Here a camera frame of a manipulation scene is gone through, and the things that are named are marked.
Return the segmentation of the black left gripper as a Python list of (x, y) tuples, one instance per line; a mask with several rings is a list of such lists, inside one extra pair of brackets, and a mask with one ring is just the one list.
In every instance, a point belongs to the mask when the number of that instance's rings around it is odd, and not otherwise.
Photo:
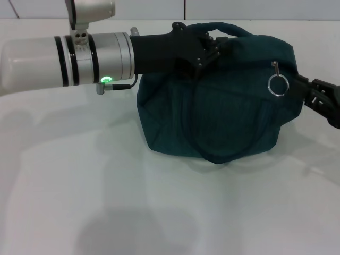
[(131, 36), (130, 40), (135, 74), (179, 71), (199, 78), (220, 57), (220, 51), (231, 49), (229, 37), (214, 38), (181, 22), (174, 22), (169, 33)]

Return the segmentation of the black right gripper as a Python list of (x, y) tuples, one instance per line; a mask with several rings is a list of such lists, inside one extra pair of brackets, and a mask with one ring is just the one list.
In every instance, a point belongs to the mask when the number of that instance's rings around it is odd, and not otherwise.
[(297, 74), (291, 82), (292, 96), (306, 96), (304, 104), (339, 129), (339, 86)]

